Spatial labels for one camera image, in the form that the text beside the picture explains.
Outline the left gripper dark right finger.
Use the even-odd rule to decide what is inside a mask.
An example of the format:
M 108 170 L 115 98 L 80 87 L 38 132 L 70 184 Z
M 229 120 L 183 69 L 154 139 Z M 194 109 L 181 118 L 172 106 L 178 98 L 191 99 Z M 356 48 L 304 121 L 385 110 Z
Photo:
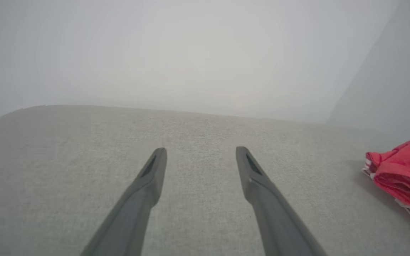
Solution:
M 267 256 L 325 256 L 326 253 L 249 149 L 236 148 L 245 199 L 252 206 Z

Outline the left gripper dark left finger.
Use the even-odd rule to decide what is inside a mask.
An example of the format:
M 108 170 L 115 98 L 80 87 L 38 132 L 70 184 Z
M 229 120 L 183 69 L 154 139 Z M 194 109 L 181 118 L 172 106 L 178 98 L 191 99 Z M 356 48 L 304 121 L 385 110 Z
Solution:
M 140 256 L 151 209 L 164 184 L 167 151 L 157 148 L 82 251 L 82 256 Z

